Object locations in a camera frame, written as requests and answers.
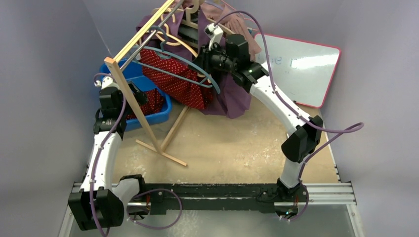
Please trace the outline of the red polka dot skirt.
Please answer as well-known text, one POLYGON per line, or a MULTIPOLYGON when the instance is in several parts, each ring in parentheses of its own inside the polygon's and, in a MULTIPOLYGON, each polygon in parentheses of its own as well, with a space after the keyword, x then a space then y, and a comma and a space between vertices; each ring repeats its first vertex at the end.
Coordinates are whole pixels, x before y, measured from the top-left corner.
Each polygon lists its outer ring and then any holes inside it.
POLYGON ((138 64, 142 66, 144 76, 183 105, 205 110, 214 100, 214 89, 209 87, 210 81, 205 80, 199 85, 203 78, 174 57, 163 59, 157 52, 143 49, 138 64))

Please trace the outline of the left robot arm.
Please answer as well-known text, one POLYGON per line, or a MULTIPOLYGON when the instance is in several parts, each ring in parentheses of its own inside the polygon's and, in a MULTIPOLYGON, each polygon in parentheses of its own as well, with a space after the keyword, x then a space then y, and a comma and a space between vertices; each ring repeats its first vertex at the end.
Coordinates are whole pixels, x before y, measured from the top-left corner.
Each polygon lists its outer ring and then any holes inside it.
POLYGON ((70 193, 68 206, 82 231, 99 230, 106 236, 111 227, 118 227, 127 218, 131 199, 141 202, 147 197, 141 175, 124 176, 116 186, 112 175, 121 146, 130 106, 119 86, 110 78, 97 83, 100 87, 100 108, 93 126, 94 144, 87 171, 80 189, 70 193))

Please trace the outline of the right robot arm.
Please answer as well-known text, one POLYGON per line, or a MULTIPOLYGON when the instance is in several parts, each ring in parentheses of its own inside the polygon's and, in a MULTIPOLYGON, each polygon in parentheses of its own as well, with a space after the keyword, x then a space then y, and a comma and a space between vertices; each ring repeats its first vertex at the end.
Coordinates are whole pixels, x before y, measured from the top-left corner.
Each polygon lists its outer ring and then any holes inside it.
POLYGON ((249 44, 243 35, 228 35, 225 46, 216 42, 203 44, 194 64, 208 73, 229 73, 234 82, 266 106, 287 130, 288 138, 281 145, 286 157, 277 182, 280 199, 289 201, 300 186, 304 162, 320 143, 323 120, 311 117, 282 94, 266 68, 251 59, 249 44))

